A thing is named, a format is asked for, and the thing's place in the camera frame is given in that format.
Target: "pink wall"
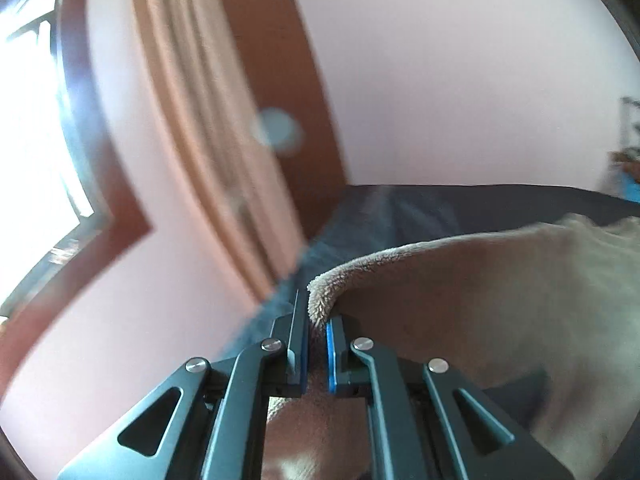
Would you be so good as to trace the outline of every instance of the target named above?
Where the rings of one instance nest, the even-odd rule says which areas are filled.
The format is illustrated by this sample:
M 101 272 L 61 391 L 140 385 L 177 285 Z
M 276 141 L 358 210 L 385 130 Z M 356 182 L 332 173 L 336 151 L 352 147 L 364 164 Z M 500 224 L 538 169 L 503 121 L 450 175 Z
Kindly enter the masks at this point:
M 129 0 L 88 0 L 92 58 L 121 162 L 154 228 L 44 335 L 0 409 L 41 480 L 183 361 L 213 358 L 253 311 L 174 159 Z
M 640 63 L 600 0 L 298 0 L 354 184 L 597 187 Z

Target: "wooden window frame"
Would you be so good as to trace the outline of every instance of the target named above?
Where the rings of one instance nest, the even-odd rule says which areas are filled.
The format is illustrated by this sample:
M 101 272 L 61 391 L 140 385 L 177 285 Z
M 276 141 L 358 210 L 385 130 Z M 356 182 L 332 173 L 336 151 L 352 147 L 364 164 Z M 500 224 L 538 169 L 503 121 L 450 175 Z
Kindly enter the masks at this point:
M 15 309 L 0 333 L 0 398 L 42 333 L 80 291 L 151 227 L 118 161 L 91 65 L 86 0 L 59 0 L 56 62 L 68 116 L 69 146 L 83 154 L 108 210 L 104 226 L 50 280 Z

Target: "blue object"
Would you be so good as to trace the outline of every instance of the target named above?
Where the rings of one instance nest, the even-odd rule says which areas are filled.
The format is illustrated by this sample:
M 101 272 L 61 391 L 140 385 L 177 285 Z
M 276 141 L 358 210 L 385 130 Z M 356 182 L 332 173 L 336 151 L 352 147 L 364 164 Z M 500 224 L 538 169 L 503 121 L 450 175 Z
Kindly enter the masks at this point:
M 335 355 L 334 355 L 334 327 L 331 323 L 326 326 L 326 347 L 328 349 L 329 360 L 329 393 L 335 395 Z
M 622 174 L 622 190 L 625 199 L 640 203 L 640 184 L 626 173 Z

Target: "window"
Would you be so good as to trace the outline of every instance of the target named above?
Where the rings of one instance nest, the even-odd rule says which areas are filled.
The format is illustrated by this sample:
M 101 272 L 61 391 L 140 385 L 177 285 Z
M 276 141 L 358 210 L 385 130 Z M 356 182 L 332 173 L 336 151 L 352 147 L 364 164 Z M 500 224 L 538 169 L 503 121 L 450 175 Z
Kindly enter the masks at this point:
M 0 46 L 0 322 L 100 229 L 56 63 L 56 1 L 27 0 Z
M 0 180 L 10 290 L 0 299 L 0 398 L 53 320 L 151 231 L 111 142 L 89 40 L 86 0 L 28 0 L 0 14 L 0 62 L 12 74 L 9 83 L 0 72 L 0 166 L 13 168 Z

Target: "window frame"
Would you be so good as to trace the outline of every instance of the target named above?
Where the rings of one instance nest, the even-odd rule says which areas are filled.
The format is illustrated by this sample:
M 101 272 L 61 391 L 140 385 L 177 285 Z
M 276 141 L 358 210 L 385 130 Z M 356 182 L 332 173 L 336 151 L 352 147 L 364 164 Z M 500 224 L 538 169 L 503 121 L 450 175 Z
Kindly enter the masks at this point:
M 63 135 L 82 186 L 87 181 L 86 174 L 81 174 L 86 164 L 103 201 L 98 209 L 108 215 L 87 244 L 58 266 L 53 277 L 34 286 L 1 326 L 0 398 L 29 350 L 56 317 L 96 276 L 151 231 L 120 165 L 100 106 L 89 50 L 86 0 L 56 2 L 52 26 L 56 29 L 55 57 L 68 112 L 64 120 L 70 121 L 70 127 L 63 123 Z
M 20 9 L 27 4 L 29 0 L 22 0 L 17 6 Z M 60 0 L 55 0 L 54 9 L 34 18 L 28 23 L 21 25 L 16 31 L 7 37 L 7 41 L 13 41 L 28 32 L 35 32 L 40 37 L 40 25 L 47 22 L 50 25 L 50 52 L 54 60 L 57 60 L 58 35 L 57 16 L 59 14 Z M 60 126 L 62 128 L 63 137 L 65 138 L 66 148 L 71 156 L 74 169 L 78 175 L 78 179 L 82 186 L 89 204 L 94 212 L 91 216 L 85 217 L 78 212 L 78 208 L 69 193 L 67 193 L 69 202 L 76 212 L 79 224 L 68 234 L 59 240 L 49 251 L 47 251 L 38 263 L 33 266 L 14 288 L 12 293 L 0 303 L 0 316 L 10 319 L 12 314 L 20 308 L 28 299 L 32 298 L 47 281 L 53 279 L 55 274 L 64 266 L 77 252 L 82 250 L 98 232 L 101 231 L 108 222 L 109 211 L 100 198 L 97 186 L 91 177 L 91 172 L 87 168 L 86 157 L 82 152 L 78 143 L 78 136 L 74 131 L 73 121 L 70 111 L 66 105 L 66 99 L 62 95 L 62 90 L 56 95 L 58 102 Z

